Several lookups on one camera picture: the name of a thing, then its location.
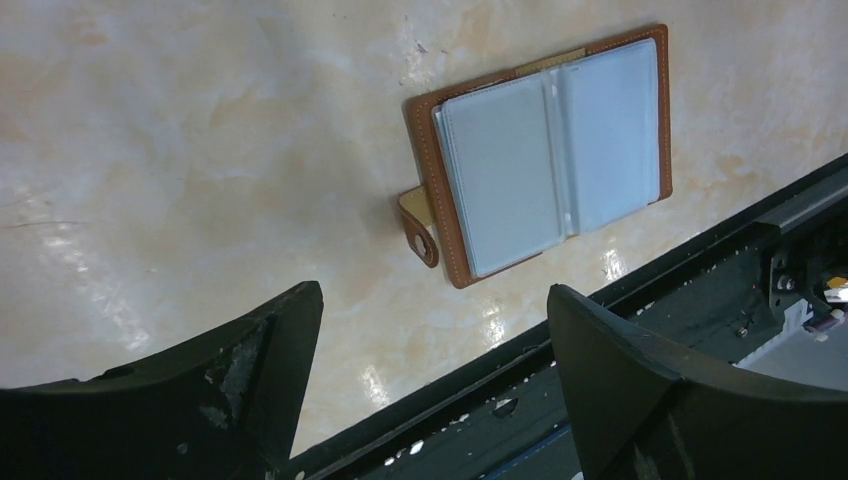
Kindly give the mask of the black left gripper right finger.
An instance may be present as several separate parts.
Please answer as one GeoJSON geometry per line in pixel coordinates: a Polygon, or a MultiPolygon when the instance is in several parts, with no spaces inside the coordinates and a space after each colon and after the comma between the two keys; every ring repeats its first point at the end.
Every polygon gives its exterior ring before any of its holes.
{"type": "Polygon", "coordinates": [[[734,367],[566,285],[547,314],[585,478],[846,477],[845,392],[734,367]]]}

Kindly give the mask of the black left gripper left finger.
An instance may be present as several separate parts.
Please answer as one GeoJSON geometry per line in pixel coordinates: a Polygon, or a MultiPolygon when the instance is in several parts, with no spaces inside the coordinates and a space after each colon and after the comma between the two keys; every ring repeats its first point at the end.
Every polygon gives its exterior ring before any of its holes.
{"type": "Polygon", "coordinates": [[[280,479],[324,307],[304,281],[174,347],[1,393],[5,479],[280,479]]]}

